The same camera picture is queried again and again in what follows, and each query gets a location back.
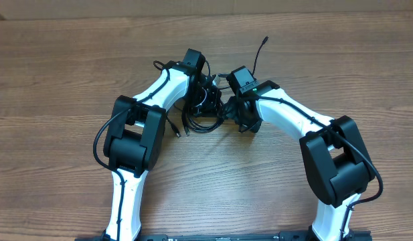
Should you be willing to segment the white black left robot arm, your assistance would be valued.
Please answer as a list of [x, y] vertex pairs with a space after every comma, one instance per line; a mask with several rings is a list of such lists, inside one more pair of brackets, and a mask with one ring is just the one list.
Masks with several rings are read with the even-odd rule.
[[185, 116], [215, 116], [222, 107], [221, 93], [203, 63], [168, 62], [160, 77], [144, 92], [119, 96], [112, 116], [97, 136], [105, 136], [103, 153], [113, 178], [112, 211], [99, 240], [138, 240], [141, 204], [148, 172], [161, 151], [169, 109], [180, 99]]

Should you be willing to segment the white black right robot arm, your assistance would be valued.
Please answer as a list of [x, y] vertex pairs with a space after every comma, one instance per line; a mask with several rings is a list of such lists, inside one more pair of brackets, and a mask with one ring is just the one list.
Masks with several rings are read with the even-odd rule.
[[232, 85], [234, 96], [220, 114], [235, 120], [241, 133], [275, 125], [299, 142], [308, 184], [318, 199], [307, 231], [281, 232], [281, 240], [371, 240], [353, 231], [349, 219], [377, 171], [353, 119], [318, 114], [293, 100], [274, 82]]

